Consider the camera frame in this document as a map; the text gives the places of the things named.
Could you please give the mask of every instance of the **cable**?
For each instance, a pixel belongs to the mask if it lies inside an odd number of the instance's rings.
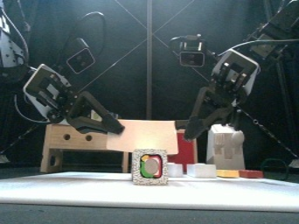
[[[277,39],[277,40],[270,40],[270,39],[263,39],[262,40],[261,39],[261,40],[249,41],[246,43],[242,43],[239,45],[235,45],[230,49],[235,49],[235,48],[239,48],[242,46],[262,46],[262,45],[281,46],[281,45],[293,45],[293,44],[298,44],[298,43],[299,43],[299,38],[294,38],[294,39]]]
[[[23,119],[26,119],[27,121],[32,122],[32,123],[39,123],[39,124],[50,124],[50,122],[44,122],[44,121],[35,121],[34,119],[28,118],[20,111],[19,107],[18,107],[18,100],[16,100],[16,95],[14,96],[14,106],[16,109],[18,114],[22,116]]]
[[[18,35],[19,35],[19,38],[23,42],[23,57],[24,57],[24,64],[28,65],[28,62],[30,62],[30,51],[28,51],[28,46],[27,46],[27,43],[26,43],[26,40],[24,40],[24,36],[23,34],[19,32],[18,28],[15,27],[15,24],[12,22],[12,20],[10,19],[10,17],[6,15],[6,11],[4,9],[2,9],[2,12],[4,14],[4,17],[6,19],[8,20],[10,24],[12,25]]]

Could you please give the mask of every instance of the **black backdrop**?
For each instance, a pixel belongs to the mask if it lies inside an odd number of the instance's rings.
[[[254,30],[267,21],[265,1],[261,0],[163,0],[153,1],[153,117],[154,120],[189,119],[199,89],[207,85],[211,67],[182,67],[167,45],[171,38],[201,34],[209,48],[222,53],[243,42]],[[270,1],[273,10],[279,1]],[[146,119],[147,107],[147,4],[146,0],[26,0],[22,1],[26,20],[32,30],[23,32],[23,18],[16,1],[6,1],[8,16],[28,41],[31,66],[42,63],[54,67],[71,28],[90,12],[99,11],[107,20],[107,41],[103,42],[103,23],[91,19],[78,29],[96,58],[96,65],[82,74],[72,74],[70,81],[78,90],[88,90],[104,107],[126,119]],[[98,55],[104,44],[104,51]],[[291,96],[298,132],[299,101],[297,99],[298,49],[295,62],[286,65],[287,89]],[[38,116],[35,109],[20,102],[28,116]],[[295,133],[289,131],[287,115],[277,70],[262,71],[243,109],[295,151]],[[6,138],[6,146],[31,127],[15,111],[15,119]],[[247,167],[259,166],[266,158],[282,158],[287,163],[290,153],[274,141],[253,120],[241,117],[246,134],[245,155]],[[16,163],[38,165],[43,154],[42,126],[8,151]],[[199,159],[206,157],[207,132],[199,138]],[[115,157],[106,157],[111,164]]]

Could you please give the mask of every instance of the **colorful object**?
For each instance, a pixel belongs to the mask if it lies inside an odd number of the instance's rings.
[[[262,171],[249,171],[249,170],[242,170],[238,171],[239,176],[245,179],[262,179],[265,177],[265,174]]]
[[[167,185],[167,151],[142,149],[132,153],[134,183],[142,186]]]
[[[194,178],[215,179],[217,165],[215,164],[187,164],[187,175]]]
[[[159,179],[163,176],[163,160],[161,155],[146,154],[142,156],[141,173],[147,179]]]
[[[237,179],[237,178],[239,178],[239,171],[218,170],[218,177]]]

